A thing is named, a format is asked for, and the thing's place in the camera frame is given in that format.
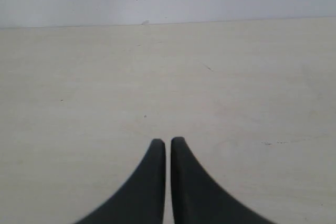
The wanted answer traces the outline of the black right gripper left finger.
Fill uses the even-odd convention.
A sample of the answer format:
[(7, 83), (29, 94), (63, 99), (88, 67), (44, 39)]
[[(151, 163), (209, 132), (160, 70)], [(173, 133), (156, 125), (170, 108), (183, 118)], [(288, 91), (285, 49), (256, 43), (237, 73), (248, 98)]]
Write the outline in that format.
[(165, 185), (165, 143), (153, 139), (128, 180), (78, 223), (162, 223)]

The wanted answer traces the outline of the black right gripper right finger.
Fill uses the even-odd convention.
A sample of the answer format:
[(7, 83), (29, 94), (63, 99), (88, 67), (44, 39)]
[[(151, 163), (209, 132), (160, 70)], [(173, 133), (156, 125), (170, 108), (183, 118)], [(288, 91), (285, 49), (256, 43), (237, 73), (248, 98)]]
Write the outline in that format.
[(265, 223), (210, 177), (183, 137), (171, 141), (171, 195), (175, 223)]

